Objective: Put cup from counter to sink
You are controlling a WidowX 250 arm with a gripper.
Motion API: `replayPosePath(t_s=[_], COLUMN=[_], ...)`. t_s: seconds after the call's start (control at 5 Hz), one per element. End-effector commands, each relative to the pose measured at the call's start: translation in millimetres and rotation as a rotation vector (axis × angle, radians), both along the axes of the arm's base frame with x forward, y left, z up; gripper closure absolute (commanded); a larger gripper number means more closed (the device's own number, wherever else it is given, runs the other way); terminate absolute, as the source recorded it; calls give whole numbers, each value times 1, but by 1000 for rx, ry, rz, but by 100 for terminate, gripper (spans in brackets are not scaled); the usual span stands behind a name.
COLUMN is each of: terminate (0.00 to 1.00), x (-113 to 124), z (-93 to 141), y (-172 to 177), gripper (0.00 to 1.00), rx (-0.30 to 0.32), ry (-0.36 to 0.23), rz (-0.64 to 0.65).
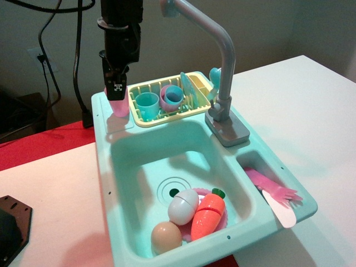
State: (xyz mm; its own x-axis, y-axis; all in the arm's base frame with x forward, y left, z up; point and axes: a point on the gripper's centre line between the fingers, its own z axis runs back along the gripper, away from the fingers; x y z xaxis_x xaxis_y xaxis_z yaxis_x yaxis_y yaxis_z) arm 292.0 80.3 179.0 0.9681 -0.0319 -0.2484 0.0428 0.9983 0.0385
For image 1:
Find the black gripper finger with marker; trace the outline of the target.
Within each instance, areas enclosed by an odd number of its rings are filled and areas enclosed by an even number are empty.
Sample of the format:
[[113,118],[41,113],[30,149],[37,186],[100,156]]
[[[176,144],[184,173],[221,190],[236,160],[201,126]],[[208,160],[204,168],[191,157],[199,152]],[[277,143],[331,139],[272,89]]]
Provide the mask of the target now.
[[114,67],[108,59],[102,59],[103,76],[106,87],[106,95],[109,101],[122,101],[125,99],[128,63]]

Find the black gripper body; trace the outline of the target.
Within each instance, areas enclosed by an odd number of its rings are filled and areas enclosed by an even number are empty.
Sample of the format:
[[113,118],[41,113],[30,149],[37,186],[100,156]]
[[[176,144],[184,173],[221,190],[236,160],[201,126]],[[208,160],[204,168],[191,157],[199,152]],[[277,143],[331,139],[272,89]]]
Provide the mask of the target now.
[[126,23],[115,26],[97,20],[98,26],[105,32],[105,57],[110,69],[118,73],[127,73],[129,64],[139,61],[141,45],[141,27],[139,23]]

